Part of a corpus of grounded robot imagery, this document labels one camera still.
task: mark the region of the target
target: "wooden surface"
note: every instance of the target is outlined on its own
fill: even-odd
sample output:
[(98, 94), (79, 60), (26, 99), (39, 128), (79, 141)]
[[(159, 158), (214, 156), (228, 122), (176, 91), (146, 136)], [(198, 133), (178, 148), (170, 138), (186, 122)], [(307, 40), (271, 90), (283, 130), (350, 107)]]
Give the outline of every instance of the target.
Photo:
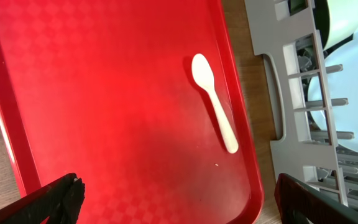
[[(244, 1), (223, 0), (223, 6), (265, 189), (265, 204), (257, 223), (280, 223), (273, 196), (275, 179), (269, 145), (275, 139), (275, 131), (262, 57), (254, 56), (252, 51)], [(19, 197), (0, 130), (0, 208)]]

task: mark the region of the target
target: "plastic spoon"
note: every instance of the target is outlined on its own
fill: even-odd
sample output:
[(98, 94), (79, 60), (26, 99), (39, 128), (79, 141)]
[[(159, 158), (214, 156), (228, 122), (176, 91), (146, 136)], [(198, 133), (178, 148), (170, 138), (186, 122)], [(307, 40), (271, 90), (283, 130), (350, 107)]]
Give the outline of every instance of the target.
[(193, 57), (191, 72), (193, 73), (194, 81), (208, 93), (211, 99), (227, 151), (230, 153), (237, 152), (239, 144), (215, 92), (214, 74), (204, 55), (196, 54)]

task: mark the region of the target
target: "light blue plate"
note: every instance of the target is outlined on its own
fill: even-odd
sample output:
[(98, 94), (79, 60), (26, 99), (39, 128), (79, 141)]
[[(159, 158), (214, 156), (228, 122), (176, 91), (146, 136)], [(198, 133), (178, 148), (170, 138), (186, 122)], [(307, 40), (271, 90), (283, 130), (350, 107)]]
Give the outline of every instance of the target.
[[(338, 140), (339, 144), (358, 152), (358, 39), (335, 50), (325, 60), (326, 66), (343, 64), (343, 71), (328, 75), (331, 98), (348, 98), (349, 104), (335, 106), (334, 117), (337, 131), (352, 131), (354, 139)], [(318, 77), (310, 81), (308, 100), (321, 100)], [(327, 130), (324, 111), (312, 111), (311, 115), (322, 130)]]

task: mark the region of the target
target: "gray dish rack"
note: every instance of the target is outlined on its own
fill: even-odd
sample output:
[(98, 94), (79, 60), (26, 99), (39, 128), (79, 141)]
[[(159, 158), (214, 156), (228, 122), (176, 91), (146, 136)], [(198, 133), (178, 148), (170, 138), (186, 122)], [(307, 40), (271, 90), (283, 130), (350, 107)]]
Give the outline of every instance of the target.
[[(327, 75), (342, 65), (324, 66), (320, 33), (315, 28), (314, 1), (290, 15), (287, 0), (245, 0), (255, 55), (263, 55), (277, 141), (271, 141), (276, 178), (282, 172), (304, 181), (343, 205), (358, 210), (358, 153), (338, 145), (354, 133), (336, 131)], [(301, 72), (296, 42), (310, 37), (316, 69)], [(302, 79), (318, 77), (321, 101), (305, 101)], [(311, 129), (308, 112), (325, 112), (328, 130)]]

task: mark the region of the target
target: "red tray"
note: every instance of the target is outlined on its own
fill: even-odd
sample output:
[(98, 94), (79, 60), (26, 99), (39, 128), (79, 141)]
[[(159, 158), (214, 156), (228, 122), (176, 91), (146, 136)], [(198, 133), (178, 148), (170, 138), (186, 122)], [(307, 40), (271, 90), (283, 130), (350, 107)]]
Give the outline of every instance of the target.
[[(192, 79), (197, 53), (235, 154)], [(22, 196), (83, 178), (80, 223), (252, 223), (262, 208), (220, 0), (0, 0), (0, 125)]]

